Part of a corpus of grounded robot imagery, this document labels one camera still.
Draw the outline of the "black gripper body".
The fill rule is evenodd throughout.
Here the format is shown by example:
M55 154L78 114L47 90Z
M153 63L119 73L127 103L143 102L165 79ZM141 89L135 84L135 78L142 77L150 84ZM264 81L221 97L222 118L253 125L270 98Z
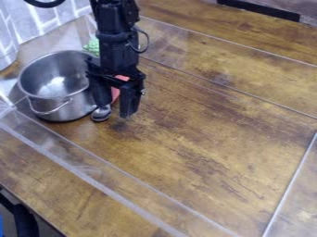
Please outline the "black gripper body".
M87 76L100 77L108 82L110 87L120 89L129 83L143 88L146 76L138 65L139 55L146 49L139 47L139 33L145 31L95 33L94 38L99 40L99 56L92 55L87 60Z

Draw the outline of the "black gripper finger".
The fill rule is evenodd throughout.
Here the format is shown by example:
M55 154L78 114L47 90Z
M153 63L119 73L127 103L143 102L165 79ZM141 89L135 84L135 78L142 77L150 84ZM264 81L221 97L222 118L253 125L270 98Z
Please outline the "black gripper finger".
M129 118L139 109L142 89L133 84L120 87L120 117Z
M111 87L108 82L95 76L90 76L88 79L92 89L94 102L99 107L106 107L111 103Z

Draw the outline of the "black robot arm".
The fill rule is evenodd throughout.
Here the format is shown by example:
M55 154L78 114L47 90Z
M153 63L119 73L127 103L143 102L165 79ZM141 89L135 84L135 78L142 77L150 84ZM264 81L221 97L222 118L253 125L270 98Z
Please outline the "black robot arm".
M99 57L87 58L87 78L96 109L92 120L111 115L111 89L120 91L120 117L129 118L139 109L146 75L138 69L141 20L135 0L90 0L96 20Z

